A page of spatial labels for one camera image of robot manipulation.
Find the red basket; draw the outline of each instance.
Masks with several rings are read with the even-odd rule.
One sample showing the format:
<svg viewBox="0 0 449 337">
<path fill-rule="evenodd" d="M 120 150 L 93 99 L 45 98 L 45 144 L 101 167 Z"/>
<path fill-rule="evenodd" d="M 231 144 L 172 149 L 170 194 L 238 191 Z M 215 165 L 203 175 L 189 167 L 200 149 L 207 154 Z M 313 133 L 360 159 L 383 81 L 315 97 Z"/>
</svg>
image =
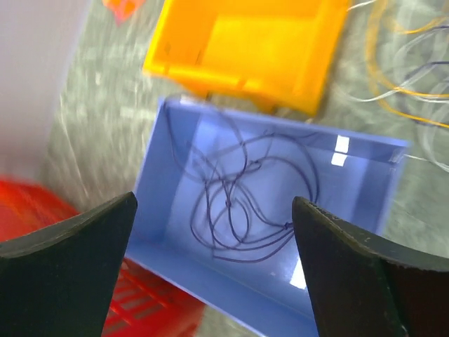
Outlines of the red basket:
<svg viewBox="0 0 449 337">
<path fill-rule="evenodd" d="M 0 180 L 0 242 L 71 218 L 76 210 L 38 185 Z M 205 305 L 129 261 L 122 263 L 102 336 L 191 337 Z"/>
</svg>

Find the orange plastic container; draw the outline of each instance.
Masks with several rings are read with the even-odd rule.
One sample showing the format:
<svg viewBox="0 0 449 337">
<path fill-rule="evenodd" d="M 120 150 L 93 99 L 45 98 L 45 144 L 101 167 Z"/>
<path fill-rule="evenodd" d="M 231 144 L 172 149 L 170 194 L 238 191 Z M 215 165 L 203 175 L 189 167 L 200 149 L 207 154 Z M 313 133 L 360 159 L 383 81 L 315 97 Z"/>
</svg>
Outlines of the orange plastic container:
<svg viewBox="0 0 449 337">
<path fill-rule="evenodd" d="M 118 22 L 128 19 L 145 0 L 103 0 L 103 4 L 114 12 Z"/>
<path fill-rule="evenodd" d="M 38 185 L 0 179 L 0 242 L 78 214 Z M 193 337 L 205 305 L 141 267 L 124 261 L 102 336 Z"/>
<path fill-rule="evenodd" d="M 166 0 L 143 71 L 315 115 L 350 0 Z"/>
</svg>

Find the gray surface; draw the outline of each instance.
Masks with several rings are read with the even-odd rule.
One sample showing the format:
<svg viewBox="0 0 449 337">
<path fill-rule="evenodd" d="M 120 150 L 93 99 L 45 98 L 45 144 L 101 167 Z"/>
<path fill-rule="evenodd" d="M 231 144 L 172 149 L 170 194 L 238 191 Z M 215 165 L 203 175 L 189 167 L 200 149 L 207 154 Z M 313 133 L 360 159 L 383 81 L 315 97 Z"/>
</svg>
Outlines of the gray surface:
<svg viewBox="0 0 449 337">
<path fill-rule="evenodd" d="M 42 180 L 80 210 L 131 190 L 152 128 L 159 96 L 180 88 L 141 75 L 142 62 L 163 0 L 149 0 L 128 22 L 116 26 L 95 0 L 62 94 Z M 371 97 L 363 64 L 369 6 L 351 13 L 331 81 L 357 96 Z M 426 22 L 424 14 L 413 22 Z M 391 58 L 391 37 L 381 37 L 380 60 Z M 377 103 L 348 103 L 329 90 L 320 124 L 416 141 L 416 124 L 385 112 Z M 447 143 L 447 133 L 438 136 Z M 437 148 L 444 160 L 448 150 Z M 449 257 L 449 179 L 423 159 L 414 145 L 389 218 L 385 237 Z M 208 310 L 200 336 L 252 336 L 237 323 Z"/>
</svg>

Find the blue plastic container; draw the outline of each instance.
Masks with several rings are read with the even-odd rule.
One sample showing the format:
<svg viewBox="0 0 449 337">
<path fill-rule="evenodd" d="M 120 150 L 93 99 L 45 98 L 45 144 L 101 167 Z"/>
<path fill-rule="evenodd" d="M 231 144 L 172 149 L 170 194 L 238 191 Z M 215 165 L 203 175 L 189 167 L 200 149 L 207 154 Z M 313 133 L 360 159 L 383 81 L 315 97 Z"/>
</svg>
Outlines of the blue plastic container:
<svg viewBox="0 0 449 337">
<path fill-rule="evenodd" d="M 203 190 L 185 173 L 194 172 L 198 165 L 191 146 L 211 155 L 237 143 L 231 125 L 244 139 L 276 133 L 301 140 L 319 173 L 317 204 L 375 233 L 384 227 L 408 143 L 264 115 L 219 112 L 211 105 L 183 99 L 166 102 L 159 109 L 135 188 L 139 206 L 126 256 L 253 331 L 270 337 L 317 336 L 294 239 L 263 262 L 240 264 L 213 258 L 190 231 L 192 209 Z M 288 156 L 311 175 L 304 154 L 288 142 L 267 138 L 248 146 L 249 157 L 268 152 Z M 242 155 L 236 152 L 220 165 L 235 171 L 241 162 Z M 307 196 L 297 174 L 279 162 L 267 164 L 245 184 L 267 217 L 279 221 L 291 221 L 294 196 Z M 243 214 L 240 218 L 236 214 L 238 227 L 244 223 Z M 251 259 L 262 253 L 230 254 Z"/>
</svg>

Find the white object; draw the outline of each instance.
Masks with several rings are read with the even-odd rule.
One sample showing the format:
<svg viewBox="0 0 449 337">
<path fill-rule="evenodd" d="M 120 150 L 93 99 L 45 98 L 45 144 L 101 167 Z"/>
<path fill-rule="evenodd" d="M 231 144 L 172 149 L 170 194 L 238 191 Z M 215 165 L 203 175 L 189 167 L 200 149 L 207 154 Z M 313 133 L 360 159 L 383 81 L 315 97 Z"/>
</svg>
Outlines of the white object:
<svg viewBox="0 0 449 337">
<path fill-rule="evenodd" d="M 35 178 L 91 0 L 0 0 L 0 174 Z"/>
</svg>

